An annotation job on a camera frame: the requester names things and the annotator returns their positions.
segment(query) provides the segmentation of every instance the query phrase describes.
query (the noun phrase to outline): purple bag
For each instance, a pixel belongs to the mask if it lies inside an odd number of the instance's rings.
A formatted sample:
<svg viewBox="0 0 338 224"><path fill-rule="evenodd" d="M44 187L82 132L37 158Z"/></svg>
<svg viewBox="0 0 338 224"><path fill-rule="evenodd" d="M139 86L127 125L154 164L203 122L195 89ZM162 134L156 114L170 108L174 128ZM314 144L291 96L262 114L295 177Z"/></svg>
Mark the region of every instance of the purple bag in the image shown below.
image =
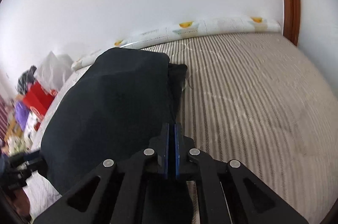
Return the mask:
<svg viewBox="0 0 338 224"><path fill-rule="evenodd" d="M22 131L25 131L29 112L30 110L25 106L22 101L18 101L15 104L15 119L19 123Z"/></svg>

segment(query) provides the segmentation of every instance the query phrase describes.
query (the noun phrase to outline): red box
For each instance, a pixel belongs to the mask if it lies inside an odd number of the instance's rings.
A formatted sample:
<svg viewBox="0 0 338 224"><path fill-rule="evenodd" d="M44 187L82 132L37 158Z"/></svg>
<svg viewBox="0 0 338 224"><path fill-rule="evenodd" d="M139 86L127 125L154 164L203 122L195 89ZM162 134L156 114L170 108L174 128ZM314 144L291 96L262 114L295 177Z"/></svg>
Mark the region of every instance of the red box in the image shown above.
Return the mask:
<svg viewBox="0 0 338 224"><path fill-rule="evenodd" d="M22 101L40 120L42 120L54 98L54 96L46 92L41 87L40 83L36 81Z"/></svg>

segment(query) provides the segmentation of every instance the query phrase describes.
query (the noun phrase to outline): black bracket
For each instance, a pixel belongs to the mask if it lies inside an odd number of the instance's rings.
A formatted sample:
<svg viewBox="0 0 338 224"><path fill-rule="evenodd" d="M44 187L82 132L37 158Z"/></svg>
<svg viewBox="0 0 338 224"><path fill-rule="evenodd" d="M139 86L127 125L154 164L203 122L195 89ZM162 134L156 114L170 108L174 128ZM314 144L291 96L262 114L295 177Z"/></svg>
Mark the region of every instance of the black bracket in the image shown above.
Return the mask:
<svg viewBox="0 0 338 224"><path fill-rule="evenodd" d="M201 224L307 223L241 162L196 149L178 123L128 160L99 164L35 223L141 223L147 182L161 179L196 181Z"/></svg>

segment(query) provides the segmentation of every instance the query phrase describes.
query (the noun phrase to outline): striped bedsheet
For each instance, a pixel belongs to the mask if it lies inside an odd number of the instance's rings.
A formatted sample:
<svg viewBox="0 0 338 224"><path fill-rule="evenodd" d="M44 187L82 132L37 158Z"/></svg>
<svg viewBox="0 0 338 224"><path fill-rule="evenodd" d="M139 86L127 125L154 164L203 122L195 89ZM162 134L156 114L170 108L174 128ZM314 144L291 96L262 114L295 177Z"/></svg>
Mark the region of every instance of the striped bedsheet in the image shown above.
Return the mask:
<svg viewBox="0 0 338 224"><path fill-rule="evenodd" d="M188 66L178 116L185 135L217 160L240 160L310 224L319 224L338 198L338 102L313 64L281 34L220 34L146 50ZM36 148L87 69L75 72L56 97ZM28 187L39 188L44 178L38 176ZM193 223L199 223L196 187L189 186ZM50 198L36 193L35 215L52 203L44 200L57 199L56 190L48 190Z"/></svg>

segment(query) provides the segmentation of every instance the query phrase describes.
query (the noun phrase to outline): yellow duck print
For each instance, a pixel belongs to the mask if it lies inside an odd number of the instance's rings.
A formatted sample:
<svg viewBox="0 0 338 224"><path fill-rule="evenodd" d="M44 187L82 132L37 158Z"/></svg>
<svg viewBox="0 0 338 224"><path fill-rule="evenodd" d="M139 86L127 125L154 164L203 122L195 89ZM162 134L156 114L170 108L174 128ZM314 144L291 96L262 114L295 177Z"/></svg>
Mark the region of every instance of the yellow duck print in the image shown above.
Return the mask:
<svg viewBox="0 0 338 224"><path fill-rule="evenodd" d="M115 46L118 46L118 45L121 44L122 42L123 42L123 40L116 41L116 42L114 43L114 45L115 45Z"/></svg>
<svg viewBox="0 0 338 224"><path fill-rule="evenodd" d="M263 18L262 17L251 17L251 19L256 22L256 23L261 23L263 22Z"/></svg>
<svg viewBox="0 0 338 224"><path fill-rule="evenodd" d="M180 25L180 27L186 29L186 28L190 27L193 22L194 21L192 21L192 22L184 22L184 23L180 23L179 25Z"/></svg>

